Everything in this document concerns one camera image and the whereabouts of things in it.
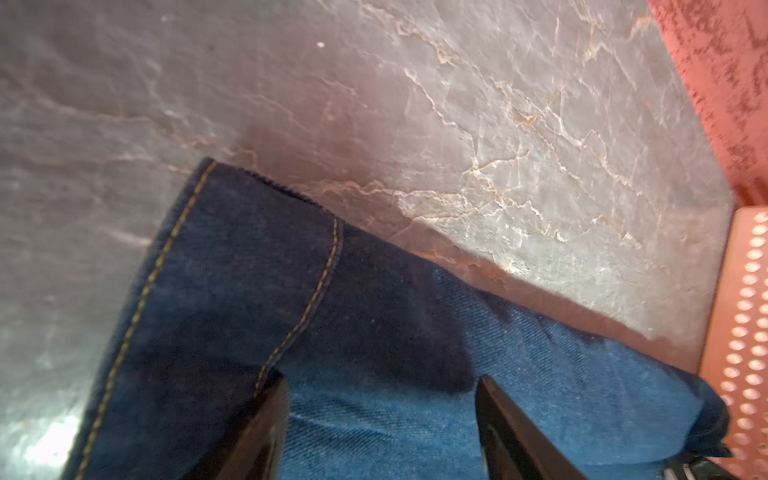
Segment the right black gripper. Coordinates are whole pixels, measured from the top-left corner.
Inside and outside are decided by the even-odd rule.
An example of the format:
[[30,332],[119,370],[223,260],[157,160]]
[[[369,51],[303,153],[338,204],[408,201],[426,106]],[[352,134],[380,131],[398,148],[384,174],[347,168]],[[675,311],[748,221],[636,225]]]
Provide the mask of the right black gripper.
[[685,452],[664,462],[664,480],[738,480],[704,456]]

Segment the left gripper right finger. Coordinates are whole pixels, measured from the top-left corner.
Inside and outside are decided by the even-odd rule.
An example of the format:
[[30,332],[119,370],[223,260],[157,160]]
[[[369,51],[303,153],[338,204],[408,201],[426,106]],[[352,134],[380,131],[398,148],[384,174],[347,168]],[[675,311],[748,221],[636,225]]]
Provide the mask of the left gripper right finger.
[[489,375],[478,380],[475,412],[491,479],[585,478]]

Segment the blue denim skirt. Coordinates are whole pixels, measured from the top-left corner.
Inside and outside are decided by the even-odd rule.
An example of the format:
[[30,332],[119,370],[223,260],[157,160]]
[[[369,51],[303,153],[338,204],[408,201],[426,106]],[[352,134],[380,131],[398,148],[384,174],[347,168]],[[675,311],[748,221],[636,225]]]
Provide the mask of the blue denim skirt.
[[204,159],[128,294],[63,477],[195,473],[283,378],[281,478],[483,479],[484,375],[590,479],[728,455],[727,407],[697,376]]

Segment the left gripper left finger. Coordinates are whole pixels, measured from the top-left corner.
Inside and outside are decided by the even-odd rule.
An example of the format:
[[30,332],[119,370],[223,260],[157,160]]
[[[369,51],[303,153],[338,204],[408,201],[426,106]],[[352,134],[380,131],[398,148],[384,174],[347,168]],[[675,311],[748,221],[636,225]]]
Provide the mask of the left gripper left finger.
[[290,415],[290,388],[278,372],[229,423],[217,443],[186,479],[276,479]]

